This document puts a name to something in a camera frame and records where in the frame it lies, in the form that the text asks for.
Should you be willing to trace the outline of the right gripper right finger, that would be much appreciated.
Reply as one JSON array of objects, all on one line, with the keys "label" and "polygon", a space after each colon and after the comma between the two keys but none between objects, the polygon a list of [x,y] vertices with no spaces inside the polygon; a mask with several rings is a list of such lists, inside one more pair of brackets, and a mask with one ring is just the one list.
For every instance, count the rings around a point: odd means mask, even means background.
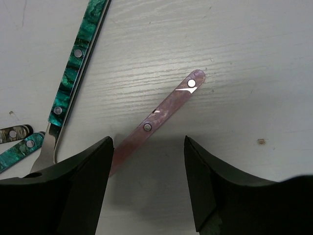
[{"label": "right gripper right finger", "polygon": [[311,175],[266,180],[224,162],[190,137],[184,140],[184,160],[199,234],[312,234]]}]

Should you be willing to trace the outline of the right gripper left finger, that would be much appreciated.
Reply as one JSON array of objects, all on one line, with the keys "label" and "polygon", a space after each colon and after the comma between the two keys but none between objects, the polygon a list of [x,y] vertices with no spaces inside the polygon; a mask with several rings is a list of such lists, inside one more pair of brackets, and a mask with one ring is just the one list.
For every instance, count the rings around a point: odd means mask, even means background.
[{"label": "right gripper left finger", "polygon": [[1,234],[95,234],[113,152],[105,137],[53,166],[1,180]]}]

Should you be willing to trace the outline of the teal handled fork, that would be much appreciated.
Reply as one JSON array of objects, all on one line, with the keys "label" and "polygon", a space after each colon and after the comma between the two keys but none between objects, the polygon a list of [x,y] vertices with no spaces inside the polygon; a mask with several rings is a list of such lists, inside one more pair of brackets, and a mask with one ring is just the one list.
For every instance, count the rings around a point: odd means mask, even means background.
[{"label": "teal handled fork", "polygon": [[88,2],[49,113],[41,152],[31,168],[31,173],[57,163],[59,140],[70,116],[80,83],[85,76],[110,3],[110,0]]}]

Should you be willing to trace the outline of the teal handled spoon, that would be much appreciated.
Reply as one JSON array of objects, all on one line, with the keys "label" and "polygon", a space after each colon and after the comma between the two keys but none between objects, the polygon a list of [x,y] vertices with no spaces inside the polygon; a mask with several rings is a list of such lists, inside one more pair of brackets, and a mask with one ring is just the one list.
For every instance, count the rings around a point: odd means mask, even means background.
[{"label": "teal handled spoon", "polygon": [[0,154],[0,173],[25,159],[42,147],[45,132],[37,132]]}]

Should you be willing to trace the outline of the pink handled fork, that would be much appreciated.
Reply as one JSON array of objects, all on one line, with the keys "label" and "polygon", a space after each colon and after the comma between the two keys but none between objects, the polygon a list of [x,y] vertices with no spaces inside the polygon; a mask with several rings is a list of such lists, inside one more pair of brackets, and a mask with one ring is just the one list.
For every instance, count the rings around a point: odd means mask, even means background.
[{"label": "pink handled fork", "polygon": [[158,130],[192,94],[204,83],[202,70],[192,71],[117,147],[114,148],[109,176],[113,176],[122,164]]}]

